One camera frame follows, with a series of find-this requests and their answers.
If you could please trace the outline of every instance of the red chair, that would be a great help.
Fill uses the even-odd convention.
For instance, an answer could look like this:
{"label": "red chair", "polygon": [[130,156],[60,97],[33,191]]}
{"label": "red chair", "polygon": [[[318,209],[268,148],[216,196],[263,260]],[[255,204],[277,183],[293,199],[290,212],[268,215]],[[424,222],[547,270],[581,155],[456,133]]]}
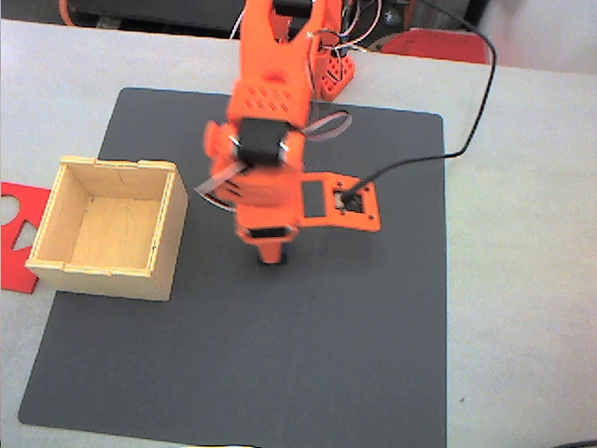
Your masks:
{"label": "red chair", "polygon": [[489,63],[483,39],[472,33],[411,28],[382,47],[382,53],[443,59],[463,63]]}

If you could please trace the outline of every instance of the wooden box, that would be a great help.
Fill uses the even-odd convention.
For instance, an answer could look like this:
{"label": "wooden box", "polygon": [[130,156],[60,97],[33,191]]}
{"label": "wooden box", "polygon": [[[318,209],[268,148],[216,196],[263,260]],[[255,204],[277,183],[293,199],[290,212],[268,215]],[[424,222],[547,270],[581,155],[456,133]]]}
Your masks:
{"label": "wooden box", "polygon": [[60,290],[167,301],[187,204],[174,163],[64,157],[26,266]]}

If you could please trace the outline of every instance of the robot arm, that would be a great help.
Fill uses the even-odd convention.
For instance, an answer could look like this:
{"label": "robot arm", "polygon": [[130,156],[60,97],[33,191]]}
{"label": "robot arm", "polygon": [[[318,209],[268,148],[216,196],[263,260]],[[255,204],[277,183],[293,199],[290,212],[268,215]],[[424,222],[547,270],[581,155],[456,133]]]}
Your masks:
{"label": "robot arm", "polygon": [[[341,16],[341,0],[247,0],[241,75],[229,101],[228,122],[210,121],[205,129],[212,183],[203,184],[199,193],[234,203],[236,233],[255,245],[267,264],[283,260],[283,245],[303,227],[378,231],[381,226],[373,184],[346,206],[341,194],[359,179],[303,172],[303,130],[311,100],[333,100],[354,76],[350,56],[340,60],[334,48]],[[307,21],[289,39],[295,18]],[[305,217],[304,182],[321,184],[325,216]]]}

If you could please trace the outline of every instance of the white table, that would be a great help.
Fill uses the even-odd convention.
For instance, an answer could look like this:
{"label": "white table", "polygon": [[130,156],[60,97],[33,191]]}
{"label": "white table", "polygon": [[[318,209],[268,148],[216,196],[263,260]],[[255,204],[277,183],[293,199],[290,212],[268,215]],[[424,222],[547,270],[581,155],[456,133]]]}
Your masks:
{"label": "white table", "polygon": [[[120,89],[230,92],[237,58],[237,42],[2,21],[2,180],[51,187],[61,155],[97,155]],[[462,143],[487,66],[354,58],[340,102],[437,112],[447,150]],[[499,68],[447,162],[450,447],[597,437],[596,123],[597,77]],[[4,446],[173,446],[18,422],[53,294],[2,291]]]}

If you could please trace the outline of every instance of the dark gray mat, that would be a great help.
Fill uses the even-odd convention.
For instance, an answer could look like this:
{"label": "dark gray mat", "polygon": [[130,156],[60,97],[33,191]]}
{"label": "dark gray mat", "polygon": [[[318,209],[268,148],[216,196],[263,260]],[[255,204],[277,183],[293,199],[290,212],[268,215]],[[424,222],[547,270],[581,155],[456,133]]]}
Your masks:
{"label": "dark gray mat", "polygon": [[[381,232],[307,229],[288,264],[260,266],[233,216],[191,190],[227,99],[120,94],[100,158],[175,161],[189,191],[172,299],[57,293],[20,420],[205,445],[445,446],[443,163],[377,182]],[[353,126],[310,144],[308,171],[443,151],[436,115],[346,108]]]}

